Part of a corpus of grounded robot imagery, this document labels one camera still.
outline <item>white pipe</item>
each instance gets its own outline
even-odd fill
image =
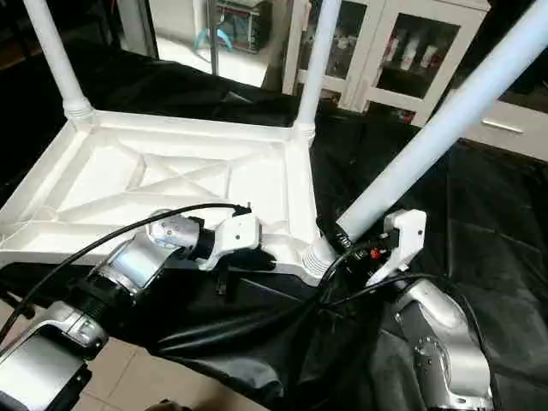
[[[68,119],[89,116],[92,113],[92,106],[80,89],[47,3],[45,0],[23,0],[23,2],[63,97],[65,116]]]
[[[548,0],[537,0],[337,223],[358,239],[447,152],[548,45]],[[309,247],[303,264],[321,278],[334,259],[327,241]]]
[[[312,54],[308,62],[307,81],[302,91],[301,105],[295,123],[314,127],[314,117],[318,109],[319,95],[322,91],[325,68],[331,53],[331,43],[340,8],[341,0],[324,0],[322,3]]]

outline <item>cabinet handle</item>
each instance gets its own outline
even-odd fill
[[[481,122],[489,127],[500,128],[501,130],[510,131],[511,133],[523,134],[523,130],[520,128],[507,126],[506,124],[494,122],[493,120],[489,120],[487,118],[484,118]]]

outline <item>glass cabinet door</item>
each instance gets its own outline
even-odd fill
[[[337,95],[338,104],[345,101],[350,104],[352,101],[353,93],[350,91],[355,90],[354,80],[359,79],[383,3],[384,0],[342,1],[324,78],[325,94],[331,91],[333,95]],[[289,87],[284,87],[284,92],[298,93],[302,83],[306,81],[321,6],[322,0],[310,0],[304,6],[298,57],[295,62],[297,84],[292,84],[290,90]]]
[[[374,102],[427,121],[485,15],[460,1],[386,0],[354,110]]]
[[[374,86],[424,98],[458,31],[454,24],[399,14]]]

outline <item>white cabinet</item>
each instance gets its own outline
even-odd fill
[[[465,138],[548,161],[548,114],[497,101]]]
[[[295,0],[283,92],[298,94],[321,0]],[[343,0],[324,98],[423,125],[490,6],[486,0]]]

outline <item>tile floor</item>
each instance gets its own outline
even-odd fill
[[[11,308],[0,301],[0,324],[10,313]],[[21,332],[26,323],[19,319],[6,342]],[[265,410],[211,378],[152,357],[143,348],[114,338],[90,369],[92,380],[74,407],[76,411],[144,411],[164,398],[196,411],[205,405],[208,411]]]

